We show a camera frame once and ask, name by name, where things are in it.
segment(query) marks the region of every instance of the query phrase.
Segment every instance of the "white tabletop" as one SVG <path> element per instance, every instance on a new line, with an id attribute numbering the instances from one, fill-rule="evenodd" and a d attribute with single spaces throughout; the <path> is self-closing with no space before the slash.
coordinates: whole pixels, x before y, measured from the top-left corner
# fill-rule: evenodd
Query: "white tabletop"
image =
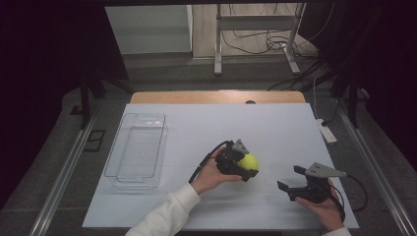
<path id="1" fill-rule="evenodd" d="M 242 139 L 258 157 L 259 174 L 203 194 L 184 230 L 321 228 L 311 212 L 290 202 L 276 185 L 279 180 L 290 187 L 306 186 L 294 165 L 333 167 L 310 104 L 128 104 L 124 113 L 166 115 L 159 185 L 149 191 L 118 191 L 102 175 L 83 227 L 134 226 L 168 192 L 187 183 L 208 152 L 223 141 Z M 358 228 L 339 180 L 332 181 L 345 199 L 344 224 Z"/>

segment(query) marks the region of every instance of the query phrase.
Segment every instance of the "tennis ball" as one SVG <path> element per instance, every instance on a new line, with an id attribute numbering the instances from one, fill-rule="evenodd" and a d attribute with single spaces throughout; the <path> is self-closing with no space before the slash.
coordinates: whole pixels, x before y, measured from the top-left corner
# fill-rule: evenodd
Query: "tennis ball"
<path id="1" fill-rule="evenodd" d="M 258 170 L 259 163 L 257 158 L 253 154 L 245 154 L 245 157 L 243 159 L 239 160 L 237 162 L 237 165 L 246 169 L 246 170 Z"/>

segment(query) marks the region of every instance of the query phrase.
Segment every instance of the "transparent plastic tray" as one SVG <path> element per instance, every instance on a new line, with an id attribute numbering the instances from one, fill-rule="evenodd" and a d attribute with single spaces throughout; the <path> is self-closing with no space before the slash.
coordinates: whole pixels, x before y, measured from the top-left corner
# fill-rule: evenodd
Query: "transparent plastic tray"
<path id="1" fill-rule="evenodd" d="M 165 137 L 164 114 L 125 114 L 111 148 L 104 176 L 118 187 L 156 187 Z"/>

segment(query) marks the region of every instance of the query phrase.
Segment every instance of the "hand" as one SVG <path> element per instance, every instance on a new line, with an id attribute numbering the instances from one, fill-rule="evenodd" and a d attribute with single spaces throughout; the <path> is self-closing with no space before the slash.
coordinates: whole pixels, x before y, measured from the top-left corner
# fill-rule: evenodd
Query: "hand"
<path id="1" fill-rule="evenodd" d="M 217 169 L 215 157 L 223 149 L 225 149 L 225 147 L 220 147 L 212 154 L 212 157 L 202 168 L 196 180 L 191 183 L 191 186 L 196 190 L 197 194 L 200 195 L 207 190 L 214 189 L 223 182 L 237 182 L 242 180 L 242 177 L 239 175 L 225 175 Z"/>
<path id="2" fill-rule="evenodd" d="M 333 186 L 333 183 L 329 179 L 328 183 Z M 331 188 L 331 194 L 338 200 L 338 196 L 334 188 Z M 328 232 L 344 227 L 340 218 L 340 212 L 336 204 L 331 199 L 326 199 L 320 204 L 314 204 L 308 200 L 298 197 L 295 198 L 295 201 L 315 213 Z"/>

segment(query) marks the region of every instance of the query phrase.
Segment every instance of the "white sleeve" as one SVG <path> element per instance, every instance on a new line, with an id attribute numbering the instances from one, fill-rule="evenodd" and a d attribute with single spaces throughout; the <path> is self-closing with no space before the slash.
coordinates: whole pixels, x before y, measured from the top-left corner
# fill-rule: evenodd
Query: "white sleeve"
<path id="1" fill-rule="evenodd" d="M 188 221 L 188 213 L 201 200 L 190 184 L 168 194 L 126 236 L 168 236 L 178 233 Z"/>
<path id="2" fill-rule="evenodd" d="M 350 236 L 349 230 L 346 227 L 330 231 L 322 236 Z"/>

